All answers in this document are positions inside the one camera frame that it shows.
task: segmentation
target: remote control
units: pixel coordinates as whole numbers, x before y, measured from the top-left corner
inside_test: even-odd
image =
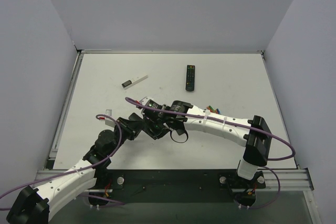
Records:
[[[187,65],[187,77],[185,82],[186,91],[194,91],[195,89],[195,66]]]

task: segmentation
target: white table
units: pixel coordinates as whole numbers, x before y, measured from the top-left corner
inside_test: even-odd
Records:
[[[186,65],[196,65],[195,91],[185,91]],[[142,73],[148,78],[127,90],[121,83]],[[68,169],[108,129],[95,115],[112,109],[128,118],[140,111],[127,103],[150,96],[159,104],[181,100],[205,108],[219,108],[236,118],[260,115],[272,133],[287,140],[284,125],[261,55],[248,54],[85,54],[62,132],[54,169]],[[153,140],[141,132],[126,141],[112,158],[115,169],[231,169],[237,168],[244,148],[227,139],[189,132],[185,144],[169,135]],[[273,140],[269,157],[282,157],[290,149]],[[271,168],[296,168],[295,160],[268,162]]]

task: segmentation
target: screw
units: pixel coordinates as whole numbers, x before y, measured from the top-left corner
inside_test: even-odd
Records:
[[[118,185],[124,184],[124,178],[123,177],[117,178],[117,183],[118,183]]]
[[[220,177],[220,178],[219,178],[219,182],[220,182],[221,184],[225,184],[225,182],[226,182],[226,177],[224,177],[224,176]]]
[[[260,176],[259,178],[257,178],[257,181],[260,183],[260,184],[263,184],[265,182],[265,179],[264,177]]]

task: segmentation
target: robotic arm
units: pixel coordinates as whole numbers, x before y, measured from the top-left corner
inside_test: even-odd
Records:
[[[118,118],[121,138],[117,126],[114,131],[102,131],[90,151],[67,171],[72,174],[60,175],[34,189],[30,186],[24,188],[14,202],[7,221],[12,224],[48,223],[63,206],[104,178],[111,163],[107,156],[117,151],[125,140],[134,140],[142,130],[155,140],[172,131],[178,135],[187,134],[187,131],[202,131],[229,139],[245,147],[237,169],[238,177],[245,180],[255,180],[257,168],[267,164],[270,137],[225,123],[235,122],[270,133],[265,120],[259,116],[254,116],[253,120],[230,118],[182,101],[174,101],[171,106],[159,105],[149,97],[142,99],[138,107],[143,108],[143,118],[135,113],[128,120]],[[199,115],[200,118],[185,114]],[[208,117],[217,118],[218,121],[209,120]]]

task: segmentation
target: gray wall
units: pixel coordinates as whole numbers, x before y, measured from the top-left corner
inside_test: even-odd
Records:
[[[0,192],[31,181],[51,146],[76,50],[50,0],[0,0]],[[0,201],[13,203],[15,193]],[[0,212],[4,223],[6,212]]]
[[[335,223],[336,0],[294,0],[267,47],[266,65],[322,219]]]
[[[292,0],[51,0],[79,49],[265,49]]]

